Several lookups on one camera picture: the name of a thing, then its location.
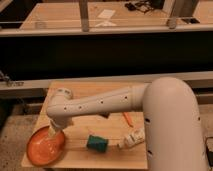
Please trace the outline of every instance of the orange plate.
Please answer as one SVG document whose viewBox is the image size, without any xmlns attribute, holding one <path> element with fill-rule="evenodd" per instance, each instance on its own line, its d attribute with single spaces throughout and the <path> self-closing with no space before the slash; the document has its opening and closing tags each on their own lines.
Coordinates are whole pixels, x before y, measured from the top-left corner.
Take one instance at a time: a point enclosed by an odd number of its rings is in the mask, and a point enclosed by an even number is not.
<svg viewBox="0 0 213 171">
<path fill-rule="evenodd" d="M 27 144 L 27 157 L 33 165 L 44 166 L 55 161 L 63 151 L 65 135 L 59 131 L 48 137 L 49 126 L 36 131 Z"/>
</svg>

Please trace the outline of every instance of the floor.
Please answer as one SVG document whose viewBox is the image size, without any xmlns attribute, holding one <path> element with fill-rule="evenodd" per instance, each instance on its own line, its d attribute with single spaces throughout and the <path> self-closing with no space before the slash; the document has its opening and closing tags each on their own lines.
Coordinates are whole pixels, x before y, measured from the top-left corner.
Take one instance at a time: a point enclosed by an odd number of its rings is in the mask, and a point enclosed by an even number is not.
<svg viewBox="0 0 213 171">
<path fill-rule="evenodd" d="M 200 105 L 205 136 L 213 136 L 213 105 Z M 38 115 L 11 115 L 0 132 L 0 171 L 45 171 L 43 168 L 22 168 L 21 160 Z"/>
</svg>

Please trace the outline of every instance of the metal frame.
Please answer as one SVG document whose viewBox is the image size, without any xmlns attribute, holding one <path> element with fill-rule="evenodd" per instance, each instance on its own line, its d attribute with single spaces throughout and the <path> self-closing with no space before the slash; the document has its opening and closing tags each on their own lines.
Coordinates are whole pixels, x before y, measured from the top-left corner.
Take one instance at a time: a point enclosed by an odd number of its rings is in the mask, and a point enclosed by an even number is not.
<svg viewBox="0 0 213 171">
<path fill-rule="evenodd" d="M 126 34 L 126 33 L 171 33 L 171 32 L 192 32 L 192 31 L 213 31 L 213 24 L 177 25 L 175 29 L 169 29 L 167 26 L 90 28 L 89 32 L 82 32 L 81 28 L 38 29 L 38 30 L 2 29 L 0 30 L 0 37 L 98 35 L 98 34 Z"/>
<path fill-rule="evenodd" d="M 87 78 L 67 78 L 67 79 L 49 79 L 49 80 L 29 80 L 21 81 L 23 84 L 12 84 L 7 86 L 5 82 L 0 82 L 0 98 L 30 98 L 44 97 L 52 81 L 79 81 L 79 82 L 142 82 L 149 83 L 159 77 L 176 77 L 186 81 L 193 89 L 213 88 L 213 71 L 206 72 L 186 72 L 186 73 L 168 73 L 168 74 L 148 74 L 148 75 L 126 75 L 112 77 L 87 77 Z"/>
</svg>

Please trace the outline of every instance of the wooden board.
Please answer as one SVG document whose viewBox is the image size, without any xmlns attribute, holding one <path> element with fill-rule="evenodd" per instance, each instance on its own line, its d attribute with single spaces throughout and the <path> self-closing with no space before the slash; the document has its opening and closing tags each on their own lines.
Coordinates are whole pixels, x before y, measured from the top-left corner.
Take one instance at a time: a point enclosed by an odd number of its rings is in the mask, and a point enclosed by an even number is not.
<svg viewBox="0 0 213 171">
<path fill-rule="evenodd" d="M 53 82 L 49 88 L 34 131 L 49 124 L 49 119 L 46 116 L 46 106 L 49 98 L 59 87 L 69 88 L 73 91 L 74 98 L 81 98 L 134 84 L 137 83 Z M 125 150 L 119 150 L 116 146 L 125 134 L 144 126 L 143 114 L 141 112 L 131 112 L 130 114 L 134 128 L 128 126 L 121 113 L 111 114 L 108 119 L 99 115 L 73 118 L 74 125 L 64 130 L 67 141 L 63 155 L 57 162 L 47 167 L 147 169 L 145 143 Z M 109 147 L 106 153 L 98 153 L 85 147 L 90 134 L 109 139 Z M 22 166 L 32 166 L 26 155 L 24 155 L 22 160 Z"/>
<path fill-rule="evenodd" d="M 104 10 L 115 10 L 109 20 L 117 26 L 159 26 L 166 25 L 168 15 L 162 10 L 155 10 L 146 14 L 140 11 L 128 11 L 126 2 L 88 2 L 90 27 L 102 23 L 98 15 Z M 36 20 L 45 22 L 46 28 L 80 28 L 80 12 L 77 2 L 73 3 L 38 3 L 21 29 L 35 29 Z"/>
</svg>

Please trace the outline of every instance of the wooden surface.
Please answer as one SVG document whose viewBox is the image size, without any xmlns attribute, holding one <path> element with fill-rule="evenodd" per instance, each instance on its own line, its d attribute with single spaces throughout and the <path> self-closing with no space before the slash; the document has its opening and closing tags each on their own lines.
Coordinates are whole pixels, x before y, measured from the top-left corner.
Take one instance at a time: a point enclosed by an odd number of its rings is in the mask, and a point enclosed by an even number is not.
<svg viewBox="0 0 213 171">
<path fill-rule="evenodd" d="M 102 23 L 98 15 L 104 10 L 115 10 L 109 20 L 117 26 L 159 26 L 165 25 L 168 15 L 162 10 L 148 12 L 145 15 L 140 11 L 128 11 L 126 2 L 89 2 L 90 27 Z M 80 28 L 80 13 L 78 3 L 39 3 L 32 10 L 21 29 L 34 29 L 35 22 L 42 20 L 46 28 Z"/>
<path fill-rule="evenodd" d="M 54 82 L 50 86 L 34 131 L 49 124 L 45 112 L 46 105 L 51 95 L 59 87 L 69 88 L 73 91 L 74 98 L 81 98 L 133 84 L 136 83 Z M 57 162 L 47 167 L 147 169 L 145 143 L 125 150 L 119 150 L 116 146 L 125 134 L 144 126 L 141 112 L 131 112 L 131 117 L 134 128 L 128 126 L 121 113 L 111 114 L 108 119 L 99 115 L 73 118 L 74 125 L 64 130 L 67 141 L 63 155 Z M 85 147 L 90 134 L 109 139 L 109 147 L 106 153 L 100 154 Z M 26 155 L 22 160 L 22 166 L 32 166 Z"/>
<path fill-rule="evenodd" d="M 13 2 L 13 0 L 0 0 L 0 13 Z"/>
<path fill-rule="evenodd" d="M 213 1 L 200 1 L 195 10 L 194 17 L 202 24 L 213 24 Z"/>
</svg>

